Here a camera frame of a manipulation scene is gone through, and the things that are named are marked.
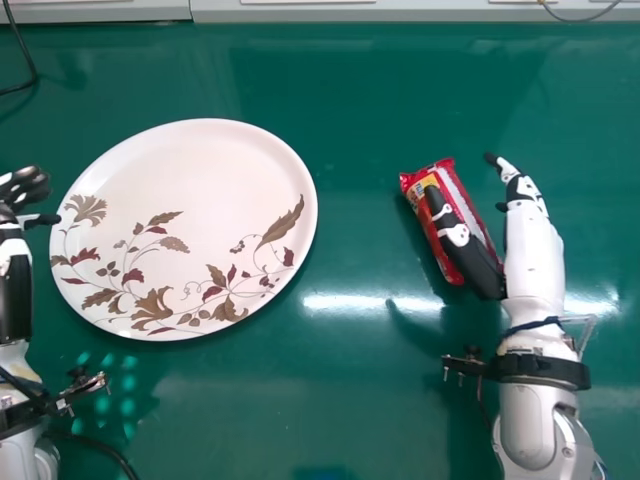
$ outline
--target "white plate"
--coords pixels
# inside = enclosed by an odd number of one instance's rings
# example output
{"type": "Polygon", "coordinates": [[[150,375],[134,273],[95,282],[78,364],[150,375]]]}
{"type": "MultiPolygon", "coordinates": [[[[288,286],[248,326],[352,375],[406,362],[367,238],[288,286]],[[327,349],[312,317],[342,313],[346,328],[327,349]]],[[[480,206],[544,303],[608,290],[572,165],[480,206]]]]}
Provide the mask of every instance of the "white plate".
{"type": "Polygon", "coordinates": [[[318,200],[282,140],[197,119],[113,147],[58,214],[51,265],[65,300],[108,332],[172,341],[233,325],[277,295],[309,251],[318,200]]]}

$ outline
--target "floral pattern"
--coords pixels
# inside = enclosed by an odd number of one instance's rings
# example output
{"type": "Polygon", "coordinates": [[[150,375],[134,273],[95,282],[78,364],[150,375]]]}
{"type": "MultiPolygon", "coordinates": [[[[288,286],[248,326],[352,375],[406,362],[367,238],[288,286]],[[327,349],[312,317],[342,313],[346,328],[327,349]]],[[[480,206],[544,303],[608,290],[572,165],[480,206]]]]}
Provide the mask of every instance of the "floral pattern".
{"type": "Polygon", "coordinates": [[[201,295],[198,304],[189,308],[167,304],[165,295],[174,288],[171,285],[145,288],[145,275],[138,263],[148,254],[191,253],[187,244],[170,235],[168,230],[171,221],[183,212],[160,213],[146,223],[137,222],[131,230],[131,237],[116,242],[109,252],[98,252],[97,247],[83,247],[78,252],[69,252],[67,239],[71,230],[98,227],[108,210],[107,202],[103,199],[73,195],[64,205],[64,210],[72,211],[74,215],[68,226],[59,230],[64,235],[64,251],[51,256],[51,266],[64,269],[64,274],[59,275],[62,281],[93,290],[84,298],[82,309],[103,308],[108,314],[94,323],[128,319],[130,328],[145,332],[147,336],[175,330],[202,335],[205,332],[193,329],[203,326],[204,322],[238,322],[250,313],[247,308],[238,311],[234,300],[273,295],[271,289],[279,281],[279,275],[294,267],[294,252],[287,247],[280,252],[272,242],[280,240],[294,228],[303,209],[304,197],[300,195],[293,210],[279,217],[262,235],[246,235],[229,250],[233,255],[250,256],[253,264],[249,269],[251,271],[239,272],[235,263],[224,268],[204,265],[203,276],[207,272],[208,277],[189,281],[182,287],[185,296],[180,301],[185,301],[193,293],[201,295]],[[255,247],[249,249],[247,244],[255,247]],[[277,267],[268,269],[266,265],[258,265],[256,253],[262,248],[271,250],[277,267]],[[77,266],[82,262],[92,262],[95,274],[88,275],[85,269],[79,271],[77,266]]]}

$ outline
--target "plate rim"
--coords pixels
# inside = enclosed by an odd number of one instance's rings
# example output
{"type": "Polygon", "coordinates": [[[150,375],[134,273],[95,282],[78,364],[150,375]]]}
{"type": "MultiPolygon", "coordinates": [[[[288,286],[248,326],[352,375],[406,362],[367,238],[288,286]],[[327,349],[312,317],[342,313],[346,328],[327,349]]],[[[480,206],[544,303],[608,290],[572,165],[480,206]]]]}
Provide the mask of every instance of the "plate rim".
{"type": "MultiPolygon", "coordinates": [[[[315,236],[316,236],[316,231],[317,231],[317,227],[318,227],[318,192],[316,190],[316,186],[315,183],[313,182],[313,177],[311,176],[311,172],[309,171],[309,168],[307,167],[307,165],[304,163],[304,161],[302,160],[302,158],[300,157],[300,155],[298,155],[298,153],[288,144],[286,143],[284,140],[282,140],[280,137],[278,137],[277,135],[275,135],[274,133],[271,133],[270,131],[259,127],[257,125],[253,125],[247,122],[243,122],[243,121],[239,121],[239,120],[231,120],[231,119],[226,119],[226,118],[214,118],[214,117],[200,117],[200,118],[190,118],[190,119],[184,119],[184,120],[177,120],[174,122],[168,122],[168,123],[163,123],[160,125],[156,125],[154,127],[148,128],[146,130],[143,130],[141,132],[138,132],[134,135],[131,135],[127,138],[125,138],[124,140],[116,143],[115,145],[113,145],[112,147],[110,147],[109,149],[107,149],[106,151],[104,151],[102,154],[100,154],[100,156],[98,156],[94,161],[92,161],[87,167],[85,167],[85,169],[82,171],[82,173],[75,179],[75,181],[71,184],[71,186],[67,189],[67,191],[65,192],[65,194],[63,195],[62,199],[60,200],[60,205],[58,207],[58,209],[56,210],[56,213],[58,215],[61,215],[61,212],[64,213],[64,205],[65,203],[67,203],[69,201],[69,198],[74,195],[74,190],[77,189],[79,187],[79,185],[81,185],[85,180],[86,177],[88,177],[91,173],[91,170],[94,169],[98,164],[104,162],[104,157],[107,157],[108,155],[113,155],[114,151],[117,152],[117,150],[120,150],[122,148],[126,147],[126,144],[128,143],[132,143],[135,140],[139,140],[140,137],[142,136],[146,136],[149,134],[152,134],[152,132],[156,132],[157,130],[161,130],[161,129],[165,129],[165,128],[170,128],[170,127],[174,127],[174,126],[181,126],[181,125],[186,125],[186,124],[208,124],[208,125],[231,125],[234,127],[238,127],[238,128],[242,128],[242,129],[247,129],[249,131],[253,131],[255,133],[258,133],[259,135],[263,135],[263,136],[267,136],[269,137],[272,141],[275,141],[275,143],[279,144],[280,147],[282,147],[284,150],[288,151],[291,159],[294,161],[294,163],[298,166],[298,170],[299,173],[302,174],[302,178],[303,178],[303,182],[304,182],[304,188],[302,190],[304,190],[305,192],[309,192],[310,194],[312,194],[312,198],[310,200],[312,201],[305,201],[305,209],[310,213],[310,228],[308,229],[308,234],[304,235],[304,241],[301,242],[302,244],[302,248],[299,250],[299,253],[297,253],[297,256],[299,258],[302,258],[302,261],[298,264],[298,266],[296,267],[295,271],[293,272],[293,274],[291,275],[291,277],[284,282],[281,287],[281,289],[278,291],[278,293],[276,293],[275,295],[271,295],[267,297],[267,300],[264,302],[264,304],[262,304],[259,308],[257,308],[255,311],[251,312],[249,314],[249,317],[257,314],[260,310],[262,310],[266,305],[268,305],[275,297],[277,297],[280,293],[282,293],[282,291],[284,291],[287,286],[289,285],[289,283],[291,283],[291,281],[296,277],[296,275],[298,274],[299,270],[302,268],[302,266],[305,264],[305,262],[307,261],[307,255],[309,254],[309,251],[311,250],[311,246],[313,245],[315,236]]],[[[56,237],[56,233],[58,233],[59,230],[57,230],[55,227],[51,229],[51,233],[49,235],[49,258],[51,258],[52,252],[54,250],[55,246],[60,245],[60,241],[56,240],[54,237],[56,237]]],[[[169,339],[169,338],[158,338],[155,336],[149,337],[149,336],[145,336],[145,337],[137,337],[137,336],[132,336],[132,337],[127,337],[124,335],[119,335],[118,333],[114,332],[113,330],[109,330],[104,328],[102,325],[98,325],[96,323],[94,323],[93,321],[91,321],[90,319],[88,319],[82,312],[82,310],[79,309],[79,307],[77,305],[75,305],[75,302],[72,302],[69,298],[68,293],[66,292],[66,284],[62,283],[62,280],[59,278],[59,275],[56,275],[54,273],[54,267],[52,267],[51,265],[49,266],[49,270],[51,272],[51,276],[53,277],[53,280],[56,284],[56,287],[58,289],[58,291],[60,292],[60,294],[62,295],[62,297],[64,298],[65,302],[73,309],[73,311],[78,314],[83,321],[89,323],[90,325],[93,325],[94,327],[109,333],[111,335],[115,335],[119,338],[124,338],[127,340],[132,340],[132,341],[143,341],[143,342],[154,342],[154,343],[170,343],[170,342],[182,342],[182,341],[189,341],[189,340],[193,340],[193,339],[197,339],[197,338],[202,338],[205,336],[209,336],[212,334],[215,334],[217,332],[226,330],[230,327],[233,327],[235,324],[231,324],[228,325],[224,328],[219,328],[217,330],[211,331],[211,332],[207,332],[207,333],[202,333],[201,335],[195,335],[193,337],[183,337],[183,338],[175,338],[175,339],[169,339]]]]}

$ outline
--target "green tabletop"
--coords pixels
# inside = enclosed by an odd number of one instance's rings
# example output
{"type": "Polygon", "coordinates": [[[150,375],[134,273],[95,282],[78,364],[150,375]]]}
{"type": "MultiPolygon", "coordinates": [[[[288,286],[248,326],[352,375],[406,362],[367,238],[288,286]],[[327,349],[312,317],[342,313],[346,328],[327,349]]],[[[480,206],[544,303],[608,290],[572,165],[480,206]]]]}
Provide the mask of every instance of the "green tabletop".
{"type": "MultiPolygon", "coordinates": [[[[181,343],[118,338],[59,295],[30,233],[35,336],[52,389],[87,362],[113,395],[61,422],[121,449],[143,480],[499,479],[475,384],[439,356],[493,350],[497,304],[441,279],[398,172],[445,156],[495,240],[491,149],[525,168],[564,237],[566,308],[600,321],[581,419],[614,478],[640,471],[640,30],[636,25],[121,25],[25,28],[37,89],[0,98],[0,170],[52,173],[54,211],[125,138],[224,117],[288,142],[316,183],[314,246],[267,307],[181,343]]],[[[0,85],[26,75],[0,30],[0,85]]],[[[495,388],[487,386],[491,414],[495,388]]],[[[61,480],[121,478],[61,444],[61,480]]]]}

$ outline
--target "food wrapper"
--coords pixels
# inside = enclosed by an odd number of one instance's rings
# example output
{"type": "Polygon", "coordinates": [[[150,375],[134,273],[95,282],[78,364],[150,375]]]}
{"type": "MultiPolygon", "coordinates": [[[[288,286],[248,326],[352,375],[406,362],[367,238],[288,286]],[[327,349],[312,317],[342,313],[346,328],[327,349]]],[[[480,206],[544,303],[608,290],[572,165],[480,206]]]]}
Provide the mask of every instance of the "food wrapper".
{"type": "Polygon", "coordinates": [[[418,216],[440,270],[447,281],[453,285],[465,283],[464,277],[456,265],[444,252],[436,227],[431,220],[431,212],[424,196],[424,189],[427,185],[434,185],[440,189],[458,218],[467,225],[473,235],[478,237],[489,255],[494,257],[499,265],[502,265],[482,218],[478,215],[455,172],[453,158],[445,158],[415,173],[401,173],[400,187],[411,204],[411,208],[418,216]]]}

